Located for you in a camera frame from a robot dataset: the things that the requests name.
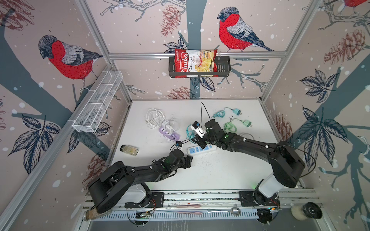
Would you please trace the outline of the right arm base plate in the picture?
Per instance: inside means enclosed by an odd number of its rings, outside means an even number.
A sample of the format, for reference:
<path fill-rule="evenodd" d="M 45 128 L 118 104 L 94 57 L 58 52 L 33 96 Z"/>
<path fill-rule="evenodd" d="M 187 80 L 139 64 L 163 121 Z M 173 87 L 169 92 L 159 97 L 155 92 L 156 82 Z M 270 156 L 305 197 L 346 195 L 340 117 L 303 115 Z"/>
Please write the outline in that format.
<path fill-rule="evenodd" d="M 277 193 L 271 197 L 265 197 L 259 191 L 239 191 L 238 200 L 242 207 L 280 207 L 280 200 Z"/>

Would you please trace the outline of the teal charger with cable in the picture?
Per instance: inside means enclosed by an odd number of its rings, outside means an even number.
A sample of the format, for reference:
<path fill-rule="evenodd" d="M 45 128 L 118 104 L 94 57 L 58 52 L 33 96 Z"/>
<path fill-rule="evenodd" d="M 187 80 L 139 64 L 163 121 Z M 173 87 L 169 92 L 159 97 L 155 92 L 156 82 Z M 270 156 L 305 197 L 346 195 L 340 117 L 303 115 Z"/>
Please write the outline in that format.
<path fill-rule="evenodd" d="M 191 128 L 191 125 L 188 125 L 188 127 L 186 128 L 186 134 L 187 134 L 187 139 L 188 139 L 190 142 L 194 143 L 192 139 L 193 139 L 193 138 L 195 138 L 196 133 L 195 133 L 195 131 Z"/>

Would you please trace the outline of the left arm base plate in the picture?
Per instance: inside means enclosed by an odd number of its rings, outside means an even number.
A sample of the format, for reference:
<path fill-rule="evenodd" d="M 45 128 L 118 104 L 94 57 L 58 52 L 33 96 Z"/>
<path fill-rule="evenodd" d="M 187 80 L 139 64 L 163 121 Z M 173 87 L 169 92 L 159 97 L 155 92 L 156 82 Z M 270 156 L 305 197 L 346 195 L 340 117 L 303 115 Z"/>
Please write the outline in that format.
<path fill-rule="evenodd" d="M 154 192 L 146 195 L 143 200 L 139 203 L 128 202 L 125 203 L 125 208 L 162 208 L 164 204 L 164 193 L 163 192 Z"/>

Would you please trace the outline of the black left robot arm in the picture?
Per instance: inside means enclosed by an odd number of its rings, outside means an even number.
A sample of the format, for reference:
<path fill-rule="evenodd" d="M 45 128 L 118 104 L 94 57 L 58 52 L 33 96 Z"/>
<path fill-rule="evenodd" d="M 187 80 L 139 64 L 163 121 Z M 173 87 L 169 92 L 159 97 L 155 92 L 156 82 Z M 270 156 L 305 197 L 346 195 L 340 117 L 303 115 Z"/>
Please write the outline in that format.
<path fill-rule="evenodd" d="M 193 157 L 174 149 L 167 157 L 149 166 L 131 167 L 122 161 L 114 163 L 88 184 L 97 213 L 112 209 L 131 186 L 147 182 L 160 182 L 174 176 L 180 168 L 191 168 Z"/>

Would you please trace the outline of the white power strip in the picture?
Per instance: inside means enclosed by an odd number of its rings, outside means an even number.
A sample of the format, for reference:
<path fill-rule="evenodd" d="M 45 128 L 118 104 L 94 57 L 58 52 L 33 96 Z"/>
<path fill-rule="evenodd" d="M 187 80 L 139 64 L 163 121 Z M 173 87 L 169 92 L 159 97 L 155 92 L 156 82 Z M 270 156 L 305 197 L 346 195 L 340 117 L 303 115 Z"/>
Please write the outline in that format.
<path fill-rule="evenodd" d="M 216 150 L 217 150 L 217 147 L 215 145 L 207 144 L 204 148 L 200 146 L 190 147 L 187 150 L 187 154 L 193 156 L 193 155 L 198 155 L 198 154 L 206 154 L 206 153 L 213 152 Z"/>

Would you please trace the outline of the purple power strip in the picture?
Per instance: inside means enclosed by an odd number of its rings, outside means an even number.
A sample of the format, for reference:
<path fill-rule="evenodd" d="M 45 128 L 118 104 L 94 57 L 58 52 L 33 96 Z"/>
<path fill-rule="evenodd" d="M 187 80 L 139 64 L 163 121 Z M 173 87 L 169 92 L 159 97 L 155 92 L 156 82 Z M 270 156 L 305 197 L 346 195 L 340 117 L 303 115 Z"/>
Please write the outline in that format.
<path fill-rule="evenodd" d="M 170 141 L 176 142 L 180 139 L 180 135 L 170 125 L 160 127 L 159 132 Z"/>

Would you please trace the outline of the white charger with cable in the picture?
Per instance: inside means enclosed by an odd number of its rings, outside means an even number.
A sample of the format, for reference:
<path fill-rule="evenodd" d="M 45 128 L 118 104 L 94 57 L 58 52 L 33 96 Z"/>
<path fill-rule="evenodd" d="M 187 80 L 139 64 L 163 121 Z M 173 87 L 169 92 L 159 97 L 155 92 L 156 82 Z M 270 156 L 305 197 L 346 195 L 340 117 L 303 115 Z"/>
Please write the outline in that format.
<path fill-rule="evenodd" d="M 162 127 L 168 132 L 168 133 L 175 133 L 179 129 L 179 123 L 176 120 L 165 120 L 162 123 Z"/>

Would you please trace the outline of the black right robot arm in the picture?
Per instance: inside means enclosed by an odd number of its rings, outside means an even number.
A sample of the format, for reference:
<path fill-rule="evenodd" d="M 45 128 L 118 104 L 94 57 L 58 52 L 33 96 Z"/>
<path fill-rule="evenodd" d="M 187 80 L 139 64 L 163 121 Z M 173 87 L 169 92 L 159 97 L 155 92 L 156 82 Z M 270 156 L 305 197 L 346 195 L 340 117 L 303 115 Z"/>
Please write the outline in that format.
<path fill-rule="evenodd" d="M 283 188 L 295 188 L 305 169 L 301 157 L 285 141 L 266 143 L 247 139 L 232 132 L 225 132 L 214 119 L 205 124 L 205 129 L 197 121 L 190 127 L 196 133 L 191 140 L 202 149 L 210 144 L 222 150 L 259 158 L 271 165 L 272 173 L 261 180 L 251 196 L 246 198 L 247 202 L 257 206 L 266 206 Z"/>

